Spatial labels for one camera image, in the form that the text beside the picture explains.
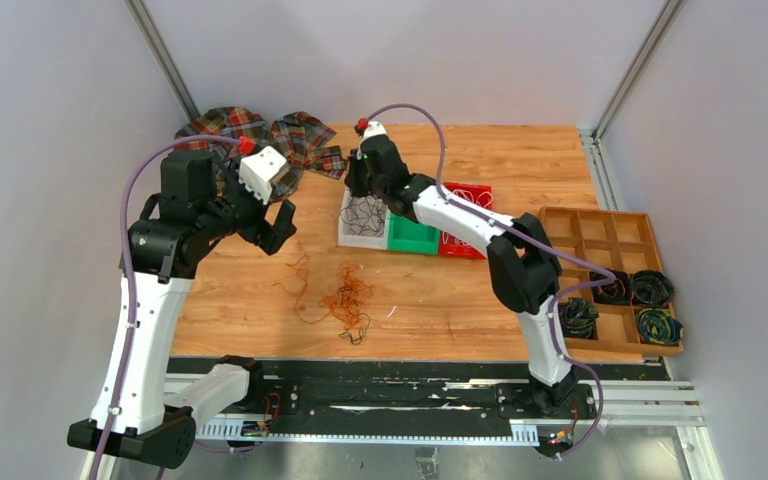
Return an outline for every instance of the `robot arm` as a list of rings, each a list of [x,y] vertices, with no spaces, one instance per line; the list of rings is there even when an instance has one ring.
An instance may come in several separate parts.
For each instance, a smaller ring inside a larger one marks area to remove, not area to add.
[[[129,229],[139,302],[136,326],[128,323],[128,280],[107,377],[90,418],[70,426],[67,443],[96,450],[102,425],[113,414],[105,453],[176,468],[189,454],[196,431],[229,405],[257,404],[263,374],[253,359],[225,357],[198,382],[164,398],[163,383],[175,326],[199,261],[226,236],[238,234],[267,255],[296,232],[295,206],[284,201],[266,221],[272,185],[288,169],[271,147],[251,151],[229,169],[207,151],[169,154],[161,162],[161,192],[152,195]],[[214,166],[225,173],[218,196]],[[150,218],[159,206],[159,217]],[[120,363],[126,333],[136,328],[129,361]],[[125,369],[119,406],[111,411],[114,382]]]
[[[346,177],[351,194],[374,195],[393,214],[448,232],[484,253],[493,291],[514,312],[525,336],[530,377],[539,389],[538,402],[545,403],[547,408],[559,405],[576,383],[571,364],[564,359],[563,339],[559,339],[559,352],[549,331],[549,322],[555,322],[556,332],[561,331],[557,311],[551,319],[548,312],[558,291],[560,265],[555,257],[525,244],[499,226],[513,227],[548,244],[540,222],[530,214],[514,218],[471,205],[490,219],[485,221],[458,208],[452,202],[464,200],[452,200],[456,197],[445,188],[441,195],[435,180],[426,175],[409,173],[381,123],[369,122],[356,130],[362,140],[350,158]],[[525,253],[520,256],[517,248],[524,248]]]

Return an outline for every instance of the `wooden tray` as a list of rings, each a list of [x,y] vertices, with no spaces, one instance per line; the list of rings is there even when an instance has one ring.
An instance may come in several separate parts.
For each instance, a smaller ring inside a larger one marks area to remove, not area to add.
[[[609,212],[572,208],[543,207],[539,214],[552,246],[596,265],[619,270],[629,275],[640,270],[663,272],[655,234],[645,213]],[[589,272],[561,259],[561,288],[589,280]],[[577,290],[571,297],[593,302],[587,288]],[[641,307],[595,303],[599,311],[596,339],[566,338],[567,348],[604,352],[639,353],[670,356],[684,346],[643,343],[637,333],[635,316]],[[675,317],[673,306],[668,307]]]

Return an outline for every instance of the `plaid cloth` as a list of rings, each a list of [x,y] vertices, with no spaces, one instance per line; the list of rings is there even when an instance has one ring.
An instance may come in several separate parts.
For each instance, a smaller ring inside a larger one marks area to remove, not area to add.
[[[334,136],[318,118],[306,112],[284,115],[269,127],[260,115],[241,107],[222,107],[209,110],[201,117],[178,130],[175,138],[191,135],[222,135],[231,138],[248,137],[258,145],[273,146],[290,164],[290,171],[275,186],[277,197],[288,197],[299,186],[304,170],[312,170],[330,178],[339,179],[348,168],[339,146],[325,147]],[[189,142],[176,150],[211,150],[225,158],[230,145],[213,142]]]

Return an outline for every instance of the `wall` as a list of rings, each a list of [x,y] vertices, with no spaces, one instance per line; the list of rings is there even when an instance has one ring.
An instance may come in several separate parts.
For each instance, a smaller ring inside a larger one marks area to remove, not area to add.
[[[0,478],[77,477],[66,430],[112,348],[121,189],[183,122],[124,2],[0,1]]]
[[[648,211],[728,479],[768,477],[768,3],[689,1],[606,140]]]
[[[663,0],[146,3],[202,111],[592,127]]]

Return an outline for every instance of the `wooden table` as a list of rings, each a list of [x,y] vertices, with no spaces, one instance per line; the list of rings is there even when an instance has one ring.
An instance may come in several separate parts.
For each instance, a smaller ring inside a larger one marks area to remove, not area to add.
[[[351,127],[336,127],[345,153],[358,143]],[[434,176],[439,155],[429,126],[390,125],[388,131],[413,172]],[[544,205],[596,207],[586,158],[573,127],[452,126],[446,180],[490,185],[493,207],[519,216]],[[175,355],[253,357],[522,361],[528,359],[514,315],[490,287],[484,260],[337,247],[343,182],[306,172],[296,204],[298,233],[267,257],[239,238],[227,238],[199,266],[175,332]],[[309,288],[301,312],[316,319],[318,306],[338,287],[340,264],[375,286],[367,313],[372,325],[360,345],[339,338],[342,323],[315,325],[293,311],[302,282],[286,264],[310,256]],[[388,314],[396,307],[395,312]],[[573,351],[587,361],[640,361],[640,356]]]

